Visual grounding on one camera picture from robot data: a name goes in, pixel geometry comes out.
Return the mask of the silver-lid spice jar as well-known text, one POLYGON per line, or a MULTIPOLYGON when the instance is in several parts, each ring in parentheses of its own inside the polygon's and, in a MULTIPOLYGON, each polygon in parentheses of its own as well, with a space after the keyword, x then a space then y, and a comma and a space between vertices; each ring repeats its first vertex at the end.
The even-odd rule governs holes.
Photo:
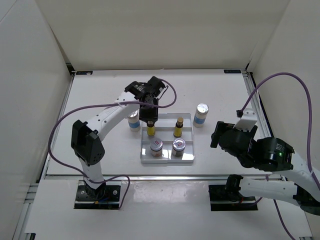
POLYGON ((161 157, 163 150, 163 141, 159 138, 154 138, 150 142, 150 151, 153 157, 161 157))

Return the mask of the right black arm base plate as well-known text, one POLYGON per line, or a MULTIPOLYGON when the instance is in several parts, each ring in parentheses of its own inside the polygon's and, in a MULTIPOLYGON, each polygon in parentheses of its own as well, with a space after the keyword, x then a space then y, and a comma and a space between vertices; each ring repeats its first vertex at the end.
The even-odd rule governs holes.
POLYGON ((208 186, 210 210, 212 212, 257 211, 257 199, 254 196, 232 195, 220 184, 208 186))

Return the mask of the blue-label salt shaker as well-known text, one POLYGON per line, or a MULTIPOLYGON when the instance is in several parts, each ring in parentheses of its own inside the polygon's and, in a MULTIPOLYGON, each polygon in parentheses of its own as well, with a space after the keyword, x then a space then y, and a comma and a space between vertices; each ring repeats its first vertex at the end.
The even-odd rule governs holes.
POLYGON ((197 105, 194 118, 193 118, 193 126, 196 128, 203 127, 207 114, 209 112, 209 106, 205 103, 200 103, 197 105))
POLYGON ((136 110, 127 116, 127 122, 132 132, 138 132, 141 128, 139 111, 136 110))

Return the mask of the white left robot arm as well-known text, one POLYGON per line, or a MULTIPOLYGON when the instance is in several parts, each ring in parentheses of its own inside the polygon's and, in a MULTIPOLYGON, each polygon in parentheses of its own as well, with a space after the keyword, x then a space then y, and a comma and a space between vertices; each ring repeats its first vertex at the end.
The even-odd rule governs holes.
POLYGON ((139 110, 139 120, 153 126, 158 120, 158 96, 165 89, 160 78, 153 76, 148 82, 130 83, 115 100, 114 106, 87 121, 77 120, 72 125, 71 148, 79 158, 84 177, 85 192, 93 200, 107 196, 100 161, 105 149, 102 141, 124 118, 139 110))

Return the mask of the yellow-label small bottle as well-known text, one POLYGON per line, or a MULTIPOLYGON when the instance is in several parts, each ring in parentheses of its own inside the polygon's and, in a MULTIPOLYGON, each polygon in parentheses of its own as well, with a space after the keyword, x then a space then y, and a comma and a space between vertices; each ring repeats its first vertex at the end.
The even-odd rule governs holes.
POLYGON ((178 117, 173 131, 173 136, 175 138, 180 138, 182 136, 183 123, 184 119, 182 117, 178 117))
POLYGON ((147 135, 150 137, 154 136, 156 134, 155 123, 153 121, 148 121, 146 125, 147 125, 147 129, 146 129, 147 135))

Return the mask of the red-logo-lid spice jar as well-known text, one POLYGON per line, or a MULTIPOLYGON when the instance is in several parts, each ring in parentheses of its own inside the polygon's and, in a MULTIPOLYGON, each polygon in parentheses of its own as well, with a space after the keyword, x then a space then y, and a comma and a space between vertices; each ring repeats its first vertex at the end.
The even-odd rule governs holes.
POLYGON ((182 157, 186 148, 186 142, 182 138, 176 138, 172 142, 171 154, 174 157, 182 157))

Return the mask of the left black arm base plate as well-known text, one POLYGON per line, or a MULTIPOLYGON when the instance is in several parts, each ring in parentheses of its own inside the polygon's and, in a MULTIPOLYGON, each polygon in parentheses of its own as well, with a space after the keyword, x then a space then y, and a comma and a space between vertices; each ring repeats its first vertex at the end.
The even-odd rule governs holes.
POLYGON ((74 198, 77 210, 118 210, 120 207, 121 183, 113 182, 91 191, 84 181, 79 181, 74 198))

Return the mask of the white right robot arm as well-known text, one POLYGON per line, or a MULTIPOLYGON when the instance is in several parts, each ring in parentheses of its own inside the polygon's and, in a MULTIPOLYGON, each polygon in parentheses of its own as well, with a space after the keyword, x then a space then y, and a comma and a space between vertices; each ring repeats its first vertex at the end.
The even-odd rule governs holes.
POLYGON ((244 168, 254 168, 285 177, 286 181, 254 180, 231 174, 226 184, 214 194, 223 200, 237 202, 248 197, 262 197, 290 203, 303 211, 320 214, 320 190, 313 178, 319 171, 309 170, 307 163, 285 141, 276 137, 255 140, 258 127, 250 131, 218 121, 211 135, 211 148, 220 147, 237 158, 244 168))

